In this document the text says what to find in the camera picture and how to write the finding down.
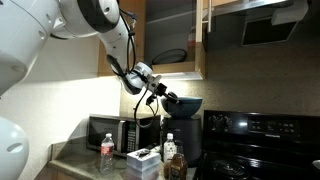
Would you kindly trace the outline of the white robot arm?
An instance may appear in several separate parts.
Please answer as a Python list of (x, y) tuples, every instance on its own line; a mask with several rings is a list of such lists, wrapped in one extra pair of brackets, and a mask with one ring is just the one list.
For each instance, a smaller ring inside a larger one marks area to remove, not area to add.
[(152, 67), (139, 62), (126, 67), (134, 50), (133, 26), (117, 0), (0, 0), (0, 95), (30, 73), (46, 41), (98, 37), (106, 61), (125, 90), (136, 95), (146, 89), (164, 96), (166, 87)]

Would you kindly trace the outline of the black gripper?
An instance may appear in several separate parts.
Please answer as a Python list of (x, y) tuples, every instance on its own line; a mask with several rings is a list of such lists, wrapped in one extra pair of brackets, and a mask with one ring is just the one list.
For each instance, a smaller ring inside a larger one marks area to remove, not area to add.
[(150, 105), (157, 97), (164, 96), (169, 102), (178, 103), (179, 98), (174, 92), (166, 93), (167, 87), (160, 82), (161, 75), (156, 77), (151, 76), (146, 84), (146, 89), (151, 92), (151, 95), (147, 98), (146, 104)]

